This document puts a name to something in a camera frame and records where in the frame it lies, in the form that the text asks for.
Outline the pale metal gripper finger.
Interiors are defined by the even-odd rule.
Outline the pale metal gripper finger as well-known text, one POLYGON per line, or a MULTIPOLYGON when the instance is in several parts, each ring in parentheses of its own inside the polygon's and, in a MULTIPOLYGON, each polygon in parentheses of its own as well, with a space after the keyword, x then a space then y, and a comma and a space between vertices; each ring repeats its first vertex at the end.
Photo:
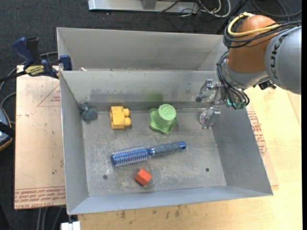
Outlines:
POLYGON ((221 112, 218 107, 212 106, 205 108, 200 114, 200 123, 203 129, 211 129, 212 125, 216 122, 221 112))
POLYGON ((213 82, 213 80, 206 80, 200 89, 200 92, 196 96, 196 102, 200 103, 202 101, 213 101, 217 95, 219 89, 219 84, 213 82))

